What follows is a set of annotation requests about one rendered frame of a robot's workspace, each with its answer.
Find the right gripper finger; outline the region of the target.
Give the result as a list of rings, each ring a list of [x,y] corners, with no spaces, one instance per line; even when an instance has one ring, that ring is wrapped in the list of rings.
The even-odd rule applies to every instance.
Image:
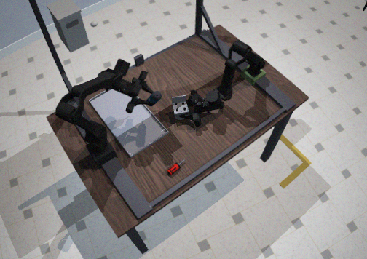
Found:
[[[153,105],[153,103],[150,103],[148,101],[145,101],[145,100],[142,100],[142,99],[138,98],[138,102],[136,103],[135,106],[137,106],[137,105]]]
[[[146,92],[149,92],[149,93],[151,93],[151,94],[154,92],[152,89],[150,89],[150,88],[148,87],[148,85],[146,84],[146,81],[145,81],[145,83],[144,83],[144,86],[143,86],[142,90],[144,90],[144,91],[146,91]]]

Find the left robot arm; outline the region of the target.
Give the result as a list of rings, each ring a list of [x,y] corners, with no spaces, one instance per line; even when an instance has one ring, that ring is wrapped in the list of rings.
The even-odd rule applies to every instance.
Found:
[[[233,61],[232,60],[233,51],[243,56],[243,59],[237,62]],[[224,107],[224,102],[222,102],[221,100],[228,101],[232,98],[232,90],[233,90],[232,80],[234,78],[234,72],[239,64],[244,62],[250,64],[248,68],[249,70],[247,69],[246,71],[253,77],[258,76],[261,73],[260,69],[264,68],[265,65],[265,62],[263,61],[264,59],[251,51],[252,48],[240,40],[236,40],[230,47],[228,58],[225,62],[224,75],[221,85],[215,88],[214,92],[209,91],[206,94],[206,99],[209,103],[211,111],[216,109],[222,109]],[[201,98],[201,96],[198,93],[192,95],[192,103],[195,105],[197,110],[204,108],[206,106],[203,103],[203,101],[205,101],[205,98]]]

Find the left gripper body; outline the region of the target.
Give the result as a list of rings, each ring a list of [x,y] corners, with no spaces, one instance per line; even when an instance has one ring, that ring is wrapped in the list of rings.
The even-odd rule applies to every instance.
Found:
[[[196,94],[197,91],[196,90],[191,90],[191,95],[194,95]],[[208,101],[206,100],[205,98],[205,101],[203,101],[203,103],[206,105],[204,108],[201,108],[199,110],[196,109],[195,105],[194,105],[194,113],[192,114],[193,116],[193,121],[194,121],[194,124],[196,127],[199,127],[201,125],[201,118],[200,118],[200,115],[202,112],[208,112],[210,113],[210,106],[209,106],[209,103]]]

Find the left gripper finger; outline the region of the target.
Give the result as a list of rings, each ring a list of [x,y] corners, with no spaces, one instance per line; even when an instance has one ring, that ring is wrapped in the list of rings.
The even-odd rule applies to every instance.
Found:
[[[186,101],[186,104],[188,107],[194,106],[194,104],[192,104],[192,101],[191,101],[191,95],[189,96],[189,99]]]
[[[190,120],[192,120],[192,121],[193,121],[192,112],[190,112],[190,113],[186,113],[186,114],[182,114],[182,115],[180,115],[179,117],[181,117],[181,118],[185,118],[185,119],[190,119]]]

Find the red screwdriver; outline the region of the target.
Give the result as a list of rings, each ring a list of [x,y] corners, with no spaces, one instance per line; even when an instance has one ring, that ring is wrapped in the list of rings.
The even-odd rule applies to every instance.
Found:
[[[183,161],[182,161],[183,162]],[[181,162],[181,163],[182,163]],[[181,167],[180,167],[180,165],[181,165],[181,163],[175,163],[171,168],[169,168],[168,170],[167,170],[167,172],[168,172],[168,174],[169,175],[172,175],[174,172],[176,172],[178,169],[180,169]]]

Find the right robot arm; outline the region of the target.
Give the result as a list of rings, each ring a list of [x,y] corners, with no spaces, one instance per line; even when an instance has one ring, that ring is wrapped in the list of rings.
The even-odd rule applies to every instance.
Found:
[[[91,95],[100,89],[106,89],[107,92],[108,89],[113,89],[117,92],[120,90],[122,82],[124,81],[124,79],[122,79],[122,73],[124,73],[125,77],[130,67],[130,63],[122,59],[118,59],[116,65],[117,66],[114,67],[114,70],[108,68],[100,72],[98,77],[86,81],[83,84],[73,86],[71,91],[61,98],[55,109],[55,115],[57,117],[72,124],[76,124],[78,122],[76,124],[77,126],[82,126],[82,129],[89,131],[85,131],[86,135],[84,141],[92,145],[91,148],[93,148],[96,156],[99,156],[105,151],[109,150],[107,146],[107,131],[106,127],[104,127],[102,124],[99,124],[93,120],[88,121],[82,116],[82,112],[84,110],[84,100],[88,95]],[[128,82],[128,88],[124,89],[123,92],[131,98],[133,98],[133,96],[138,96],[142,88],[140,82],[140,79],[133,77],[132,83]],[[79,98],[79,105],[77,108],[67,104],[67,102],[74,97]],[[92,125],[91,122],[94,125]]]

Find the blue electric screwdriver barrel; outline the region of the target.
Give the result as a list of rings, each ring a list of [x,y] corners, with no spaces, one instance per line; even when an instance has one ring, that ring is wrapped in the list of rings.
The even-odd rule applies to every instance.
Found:
[[[156,104],[162,98],[162,94],[158,91],[152,93],[152,95],[148,98],[148,102]]]

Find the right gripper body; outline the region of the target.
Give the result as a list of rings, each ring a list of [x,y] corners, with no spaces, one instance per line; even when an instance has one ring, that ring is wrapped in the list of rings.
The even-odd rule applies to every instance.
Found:
[[[140,85],[142,86],[142,88],[143,88],[143,86],[144,86],[144,83],[145,83],[144,79],[146,78],[147,74],[148,74],[148,72],[146,72],[146,71],[141,71],[141,74],[140,74],[140,76],[139,76],[140,78],[138,77],[138,79],[140,79],[140,80],[141,80]],[[127,89],[127,88],[128,88],[128,85],[127,85],[127,83],[128,83],[128,82],[129,82],[128,80],[124,80],[124,81],[123,81],[122,86],[121,86],[121,88],[120,88],[119,92],[121,92],[122,94],[125,94],[123,91],[124,91],[124,89]],[[126,94],[125,94],[125,95],[126,95]],[[133,109],[134,109],[134,107],[135,107],[136,103],[138,102],[138,99],[137,99],[136,97],[137,97],[137,96],[134,96],[134,97],[131,99],[131,101],[127,104],[127,107],[126,107],[126,112],[127,112],[127,113],[132,113],[132,112],[133,112]]]

